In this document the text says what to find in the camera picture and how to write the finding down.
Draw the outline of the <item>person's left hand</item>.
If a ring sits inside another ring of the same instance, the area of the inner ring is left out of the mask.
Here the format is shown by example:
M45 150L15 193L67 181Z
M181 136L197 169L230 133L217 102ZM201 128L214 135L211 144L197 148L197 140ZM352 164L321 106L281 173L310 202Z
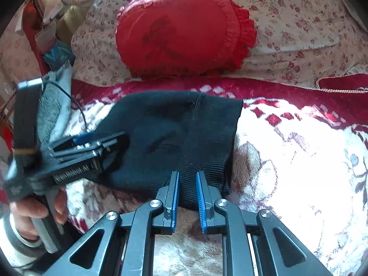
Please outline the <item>person's left hand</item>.
M64 187L60 188L58 195L54 200L55 219L58 223L64 225L68 218L67 194ZM31 219L44 219L49 211L45 205L34 198L25 198L20 201L10 203L10 212L14 217L16 229L25 240L34 242L38 240L38 233Z

